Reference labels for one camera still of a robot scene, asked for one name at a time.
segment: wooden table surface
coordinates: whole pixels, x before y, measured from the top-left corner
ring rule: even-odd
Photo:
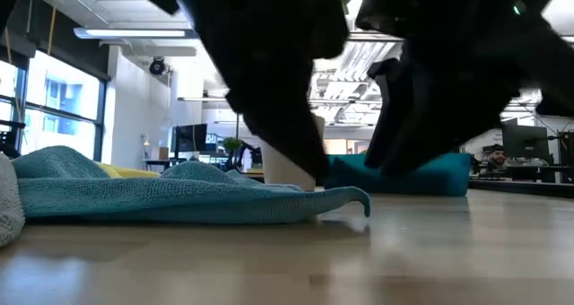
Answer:
[[[294,225],[30,225],[0,249],[2,305],[572,303],[574,203],[487,191]]]

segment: computer monitor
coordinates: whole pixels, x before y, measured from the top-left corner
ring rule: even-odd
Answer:
[[[178,158],[179,153],[204,152],[207,124],[174,126],[171,133],[171,150]]]
[[[502,144],[509,158],[541,158],[548,160],[548,134],[543,126],[503,125]]]

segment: teal microfiber towel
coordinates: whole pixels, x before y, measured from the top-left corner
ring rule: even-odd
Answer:
[[[470,155],[448,153],[401,178],[383,176],[364,166],[365,155],[330,155],[331,170],[325,188],[354,185],[369,193],[426,196],[465,196]]]
[[[188,161],[158,179],[111,179],[73,149],[45,148],[13,161],[26,217],[74,216],[90,221],[212,224],[298,222],[352,201],[370,215],[370,198],[356,187],[303,192],[265,185],[236,171]]]

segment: black chair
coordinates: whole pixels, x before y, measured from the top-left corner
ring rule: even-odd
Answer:
[[[16,148],[16,137],[18,129],[24,129],[26,125],[20,122],[0,120],[0,126],[10,127],[10,131],[0,131],[0,153],[4,153],[11,159],[20,157]]]

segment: ceiling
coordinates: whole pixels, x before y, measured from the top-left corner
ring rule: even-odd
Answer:
[[[190,28],[182,14],[170,16],[147,0],[45,0],[58,10],[88,28],[140,28],[140,29],[184,29]],[[349,4],[350,17],[359,11],[362,0]],[[544,17],[562,35],[574,35],[574,0],[552,0],[544,11]],[[225,93],[225,84],[201,50],[198,40],[191,39],[147,39],[131,42],[133,46],[178,46],[198,48],[198,56],[204,64],[204,86],[211,95]],[[316,74],[311,83],[310,97],[313,99],[380,100],[378,87],[366,77],[369,66],[384,57],[400,54],[400,44],[385,42],[349,42],[341,56],[332,60],[318,60]],[[327,122],[350,124],[375,124],[380,104],[318,104],[315,113]]]

